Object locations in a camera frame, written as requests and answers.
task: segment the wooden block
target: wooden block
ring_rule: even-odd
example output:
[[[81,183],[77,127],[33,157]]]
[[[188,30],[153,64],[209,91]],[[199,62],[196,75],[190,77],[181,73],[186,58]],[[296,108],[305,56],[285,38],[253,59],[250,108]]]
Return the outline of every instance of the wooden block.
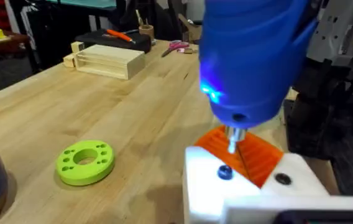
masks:
[[[67,55],[66,57],[63,58],[63,64],[64,66],[68,68],[74,68],[75,67],[75,56],[74,54]]]
[[[84,43],[82,43],[82,42],[76,41],[76,42],[71,43],[71,51],[74,54],[81,52],[82,50],[84,50],[84,48],[85,48],[85,46],[84,46]]]
[[[94,45],[75,55],[77,70],[128,80],[145,68],[145,53]]]

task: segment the screw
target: screw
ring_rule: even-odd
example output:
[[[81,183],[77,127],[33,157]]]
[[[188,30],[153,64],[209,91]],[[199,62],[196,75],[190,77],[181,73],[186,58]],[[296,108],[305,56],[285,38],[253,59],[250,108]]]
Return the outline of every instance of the screw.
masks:
[[[218,177],[222,180],[231,180],[233,177],[232,168],[228,165],[222,165],[218,169]]]
[[[278,173],[275,175],[275,179],[277,182],[283,184],[283,185],[290,185],[293,181],[291,180],[291,178],[284,173]]]

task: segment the drill bit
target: drill bit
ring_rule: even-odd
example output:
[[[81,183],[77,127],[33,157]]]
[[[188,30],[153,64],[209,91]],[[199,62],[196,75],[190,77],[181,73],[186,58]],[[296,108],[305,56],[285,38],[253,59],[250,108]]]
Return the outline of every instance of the drill bit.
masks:
[[[226,126],[225,133],[229,139],[229,147],[227,148],[227,151],[230,154],[233,154],[236,151],[236,143],[244,139],[246,132],[246,129]]]

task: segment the orange 3d printed part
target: orange 3d printed part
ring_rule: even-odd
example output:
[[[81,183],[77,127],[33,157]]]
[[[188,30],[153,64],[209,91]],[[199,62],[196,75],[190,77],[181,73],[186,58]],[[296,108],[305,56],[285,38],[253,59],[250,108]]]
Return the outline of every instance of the orange 3d printed part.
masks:
[[[224,130],[224,126],[211,130],[195,146],[207,150],[256,186],[262,187],[282,158],[282,151],[254,134],[247,133],[245,139],[237,143],[235,153],[230,154],[227,151],[229,140]]]

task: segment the blue led light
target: blue led light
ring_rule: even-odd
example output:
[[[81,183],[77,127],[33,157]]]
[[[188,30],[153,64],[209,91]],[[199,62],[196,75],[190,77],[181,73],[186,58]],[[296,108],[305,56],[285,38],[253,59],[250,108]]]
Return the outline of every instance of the blue led light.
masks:
[[[218,91],[215,91],[214,89],[212,89],[211,87],[207,86],[207,85],[202,85],[201,86],[201,91],[203,91],[203,93],[208,94],[209,95],[209,99],[214,102],[214,103],[219,103],[219,96],[221,96],[222,94]]]

